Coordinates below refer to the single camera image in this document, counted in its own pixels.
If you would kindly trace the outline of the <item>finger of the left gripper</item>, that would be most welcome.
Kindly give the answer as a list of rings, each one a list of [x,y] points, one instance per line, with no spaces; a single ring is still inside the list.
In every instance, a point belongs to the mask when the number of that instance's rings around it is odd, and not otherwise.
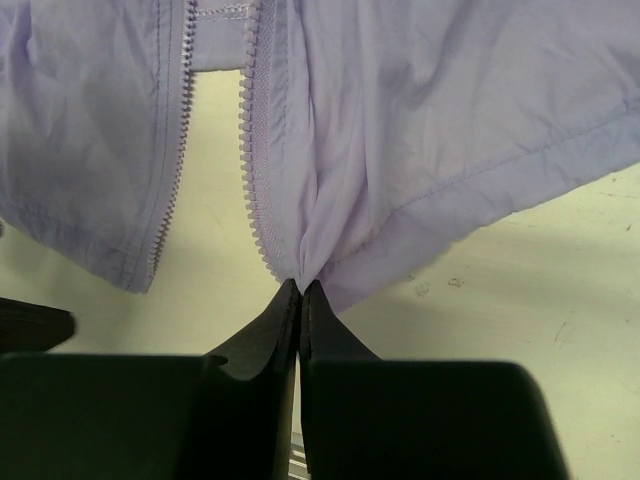
[[[1,298],[1,352],[46,352],[73,337],[74,316],[66,310]]]

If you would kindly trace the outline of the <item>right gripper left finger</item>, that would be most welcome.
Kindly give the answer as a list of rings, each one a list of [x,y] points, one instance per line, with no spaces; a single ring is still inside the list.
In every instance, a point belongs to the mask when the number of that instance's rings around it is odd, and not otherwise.
[[[300,294],[202,356],[1,352],[5,479],[284,479]]]

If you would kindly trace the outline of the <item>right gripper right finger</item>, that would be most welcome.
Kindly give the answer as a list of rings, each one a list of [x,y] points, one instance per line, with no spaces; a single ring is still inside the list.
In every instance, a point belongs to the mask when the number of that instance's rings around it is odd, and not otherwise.
[[[500,361],[384,360],[303,297],[301,423],[314,479],[565,479],[542,392]]]

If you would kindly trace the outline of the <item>lilac zip-up jacket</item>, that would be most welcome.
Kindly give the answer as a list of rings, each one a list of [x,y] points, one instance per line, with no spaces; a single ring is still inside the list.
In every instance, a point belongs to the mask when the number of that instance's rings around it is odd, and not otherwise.
[[[635,1],[5,1],[2,218],[147,291],[216,70],[260,254],[336,310],[639,158]]]

